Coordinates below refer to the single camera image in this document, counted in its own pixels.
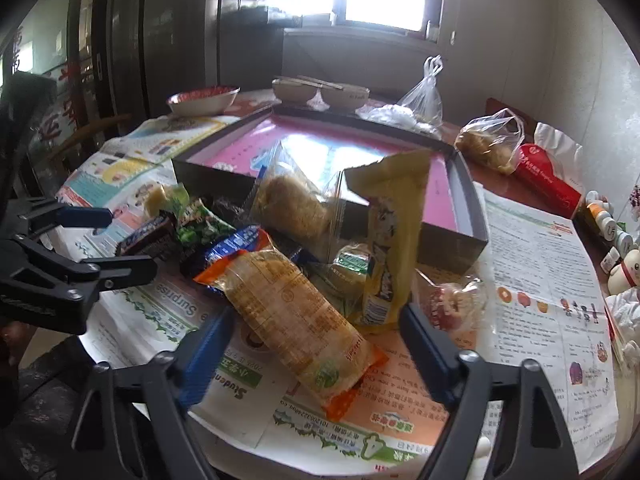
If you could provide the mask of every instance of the bowl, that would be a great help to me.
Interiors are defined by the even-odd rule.
[[[233,104],[239,91],[237,86],[212,86],[172,95],[166,103],[181,117],[220,115]]]
[[[342,89],[332,88],[331,86],[322,86],[320,89],[322,100],[331,108],[353,112],[367,104],[369,99],[368,88],[344,83],[336,84],[342,86]]]
[[[304,104],[318,93],[318,87],[287,79],[274,79],[271,82],[273,93],[283,103]]]

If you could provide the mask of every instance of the figurine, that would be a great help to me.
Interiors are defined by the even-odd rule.
[[[640,284],[640,251],[632,249],[622,260],[622,263],[611,269],[609,281],[609,294],[615,296],[632,286]]]

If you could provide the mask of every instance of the red-rimmed bowl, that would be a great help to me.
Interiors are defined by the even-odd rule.
[[[237,86],[212,86],[172,95],[166,103],[181,117],[220,115],[233,104],[239,91]]]

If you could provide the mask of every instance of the noodle package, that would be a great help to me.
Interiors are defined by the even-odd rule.
[[[244,241],[234,252],[220,252],[194,281],[223,290],[329,420],[339,420],[356,396],[354,386],[386,356],[273,247],[265,231],[249,226],[233,237]]]

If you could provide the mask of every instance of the chopsticks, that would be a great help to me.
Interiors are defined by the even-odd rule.
[[[286,76],[286,75],[279,75],[279,76],[277,76],[276,79],[282,79],[284,81],[291,81],[292,83],[300,83],[300,84],[303,84],[303,85],[314,86],[316,88],[322,88],[321,84],[314,83],[314,82],[311,82],[311,81],[307,81],[305,79],[298,79],[296,77],[289,77],[289,76]]]
[[[344,90],[344,86],[337,85],[336,83],[329,83],[328,81],[323,81],[322,79],[316,79],[314,77],[309,77],[309,76],[306,76],[306,75],[299,75],[298,79],[302,79],[304,81],[311,81],[313,83],[317,83],[317,84],[322,85],[322,86],[329,86],[331,88],[335,88],[335,89],[338,89],[338,90]]]
[[[286,81],[291,81],[293,83],[300,83],[309,86],[315,86],[316,88],[322,88],[323,86],[328,86],[329,88],[335,88],[337,90],[344,90],[344,86],[337,85],[336,83],[329,83],[328,81],[323,81],[322,79],[315,79],[313,77],[309,77],[306,75],[299,75],[297,77],[289,77],[287,75],[279,75],[277,79],[283,79]]]

